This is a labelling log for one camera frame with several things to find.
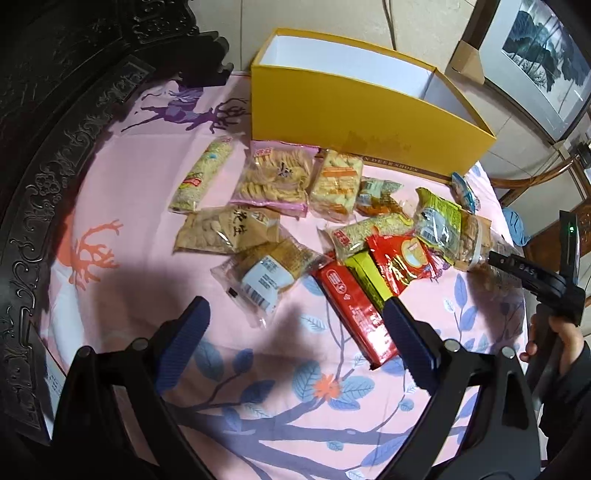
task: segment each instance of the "cardboard box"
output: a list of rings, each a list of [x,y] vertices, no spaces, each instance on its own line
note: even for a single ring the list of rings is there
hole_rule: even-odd
[[[252,135],[442,178],[465,174],[496,140],[435,67],[366,42],[288,28],[275,30],[252,64]]]

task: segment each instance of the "handheld device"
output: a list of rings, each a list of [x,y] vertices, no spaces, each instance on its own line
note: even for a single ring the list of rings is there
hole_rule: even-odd
[[[579,280],[580,240],[577,216],[560,211],[560,271],[546,270],[519,255],[508,257],[491,252],[489,265],[505,271],[522,282],[536,296],[535,339],[538,352],[530,360],[525,380],[530,387],[534,409],[541,404],[558,371],[563,344],[550,328],[551,315],[563,316],[580,326],[585,307],[585,291],[577,286]]]

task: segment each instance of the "tablecloth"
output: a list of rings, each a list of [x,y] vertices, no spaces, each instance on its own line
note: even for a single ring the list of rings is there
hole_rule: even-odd
[[[211,304],[211,325],[178,387],[164,399],[214,475],[374,478],[429,399],[402,361],[370,371],[311,277],[286,294],[269,328],[253,329],[210,274],[225,257],[173,253],[184,216],[169,212],[168,203],[212,138],[228,133],[239,146],[202,206],[224,205],[231,196],[248,154],[249,90],[250,78],[241,75],[205,89],[171,80],[144,92],[111,126],[64,223],[40,333],[67,370],[81,345],[97,352],[123,349],[139,336],[149,338],[201,295]],[[452,198],[447,186],[409,174],[372,166],[363,173],[402,183],[398,197],[407,200],[406,208],[418,203],[418,186]],[[481,166],[466,178],[480,198],[480,215],[509,240]],[[301,220],[283,216],[281,223],[300,242],[321,249],[317,229],[327,226],[325,220],[308,214]],[[437,281],[411,283],[401,299],[416,319],[468,350],[511,345],[520,351],[525,344],[521,290],[486,291],[449,268]],[[457,450],[476,392],[467,391],[438,461]],[[122,403],[122,409],[138,454],[151,459],[129,407]]]

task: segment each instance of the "orange flower print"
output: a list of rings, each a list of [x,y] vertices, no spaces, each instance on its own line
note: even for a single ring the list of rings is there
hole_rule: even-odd
[[[330,400],[331,398],[339,398],[340,385],[334,380],[334,375],[322,375],[322,378],[314,384],[314,396],[316,398],[324,398]]]

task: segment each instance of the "snack package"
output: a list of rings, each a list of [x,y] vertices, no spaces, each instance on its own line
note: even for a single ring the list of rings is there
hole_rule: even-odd
[[[281,295],[302,275],[319,268],[326,257],[287,235],[247,250],[212,269],[228,295],[254,319],[253,326],[267,326]]]
[[[199,202],[233,149],[232,137],[213,140],[179,185],[168,209],[177,213],[196,212]]]
[[[361,177],[355,208],[366,216],[402,213],[402,206],[392,197],[401,188],[402,184],[395,181]]]
[[[398,355],[381,315],[347,267],[333,261],[313,275],[372,370]]]
[[[346,222],[355,208],[363,159],[328,150],[310,192],[310,206],[332,222]]]
[[[367,242],[379,272],[395,296],[411,281],[434,275],[427,248],[414,236],[371,235]]]
[[[417,188],[419,210],[415,224],[416,236],[443,253],[452,265],[460,248],[462,215],[460,206],[438,197],[433,192]]]
[[[468,182],[459,173],[452,173],[452,190],[456,194],[456,200],[464,210],[476,213],[480,209],[480,200],[468,185]]]
[[[189,213],[178,231],[174,250],[231,254],[266,242],[278,242],[280,217],[278,212],[266,208],[239,205]]]
[[[488,259],[492,248],[491,221],[465,210],[462,210],[461,214],[460,249],[453,266],[467,272]]]
[[[317,148],[281,142],[251,142],[252,157],[230,202],[268,207],[285,215],[305,217]]]
[[[387,213],[343,227],[328,229],[327,233],[335,245],[337,260],[343,262],[366,248],[365,239],[370,235],[402,235],[412,227],[413,221],[403,213]]]
[[[375,266],[369,252],[359,252],[349,257],[345,260],[345,266],[351,271],[374,307],[381,313],[386,300],[392,297],[392,292],[382,278],[378,267]]]

